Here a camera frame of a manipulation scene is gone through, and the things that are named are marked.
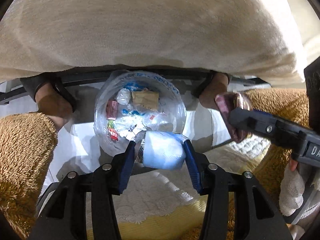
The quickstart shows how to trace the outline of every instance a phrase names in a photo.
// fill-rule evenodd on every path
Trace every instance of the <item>black slipper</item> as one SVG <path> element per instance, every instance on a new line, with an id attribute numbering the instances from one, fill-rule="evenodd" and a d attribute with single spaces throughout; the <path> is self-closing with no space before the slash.
<path id="1" fill-rule="evenodd" d="M 65 100 L 67 100 L 71 106 L 72 111 L 76 110 L 76 100 L 75 98 L 69 93 L 68 90 L 65 89 L 61 80 L 56 76 L 53 72 L 45 72 L 41 73 L 37 76 L 27 77 L 27 78 L 20 78 L 20 81 L 26 90 L 26 92 L 31 96 L 31 98 L 35 100 L 36 93 L 38 90 L 46 83 L 51 83 L 52 87 L 56 92 L 61 95 Z"/>
<path id="2" fill-rule="evenodd" d="M 203 90 L 211 83 L 213 77 L 218 73 L 217 71 L 210 70 L 205 80 L 194 90 L 191 92 L 191 95 L 193 95 L 195 98 L 199 98 L 199 96 L 202 94 Z M 231 75 L 224 73 L 228 77 L 228 84 L 231 80 Z"/>

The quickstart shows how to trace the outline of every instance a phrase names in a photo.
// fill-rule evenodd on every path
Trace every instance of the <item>person's foot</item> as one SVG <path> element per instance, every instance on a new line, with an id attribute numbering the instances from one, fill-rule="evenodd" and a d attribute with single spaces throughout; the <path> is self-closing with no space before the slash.
<path id="1" fill-rule="evenodd" d="M 228 76 L 224 73 L 216 73 L 210 84 L 203 90 L 199 96 L 200 104 L 205 108 L 218 110 L 214 99 L 218 94 L 227 92 Z"/>
<path id="2" fill-rule="evenodd" d="M 36 93 L 39 112 L 46 114 L 59 131 L 71 118 L 72 106 L 59 95 L 50 83 L 44 84 Z"/>

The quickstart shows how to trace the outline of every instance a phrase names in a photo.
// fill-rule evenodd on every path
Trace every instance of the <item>floor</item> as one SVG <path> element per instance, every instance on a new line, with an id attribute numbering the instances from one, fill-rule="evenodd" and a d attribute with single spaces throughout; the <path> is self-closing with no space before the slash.
<path id="1" fill-rule="evenodd" d="M 174 80 L 187 109 L 187 120 L 183 135 L 191 139 L 196 151 L 206 152 L 215 145 L 230 138 L 218 111 L 203 108 L 191 95 L 199 81 Z M 68 88 L 78 100 L 78 109 L 72 120 L 58 133 L 58 145 L 44 182 L 45 190 L 52 182 L 61 181 L 69 171 L 79 174 L 94 171 L 109 162 L 111 157 L 99 147 L 93 131 L 95 97 L 103 83 L 80 85 Z M 0 84 L 0 92 L 19 86 L 19 81 Z M 241 85 L 230 84 L 228 90 L 245 90 Z M 18 113 L 37 111 L 36 103 L 30 97 L 18 98 L 0 106 L 0 118 Z"/>

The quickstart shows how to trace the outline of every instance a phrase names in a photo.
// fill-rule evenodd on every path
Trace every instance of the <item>beige blanket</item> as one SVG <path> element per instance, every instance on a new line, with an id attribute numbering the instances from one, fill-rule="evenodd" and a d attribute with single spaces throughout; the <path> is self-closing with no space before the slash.
<path id="1" fill-rule="evenodd" d="M 126 64 L 303 81 L 286 0 L 15 0 L 0 22 L 0 81 Z"/>

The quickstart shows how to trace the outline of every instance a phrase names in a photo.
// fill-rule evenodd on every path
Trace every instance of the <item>blue gripper pad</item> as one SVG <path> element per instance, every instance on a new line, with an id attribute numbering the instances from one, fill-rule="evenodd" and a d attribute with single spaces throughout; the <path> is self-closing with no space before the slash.
<path id="1" fill-rule="evenodd" d="M 190 140 L 186 140 L 183 143 L 183 149 L 186 152 L 186 164 L 188 167 L 189 175 L 191 178 L 191 182 L 193 185 L 193 188 L 200 194 L 202 192 L 202 186 L 201 186 L 201 176 L 200 172 L 198 170 L 196 160 L 194 158 L 194 155 L 196 154 Z"/>
<path id="2" fill-rule="evenodd" d="M 131 172 L 134 164 L 134 146 L 135 145 L 136 143 L 131 141 L 127 149 L 125 150 L 126 157 L 119 174 L 119 193 L 120 194 L 122 194 L 122 192 L 127 188 L 127 185 L 131 176 Z"/>

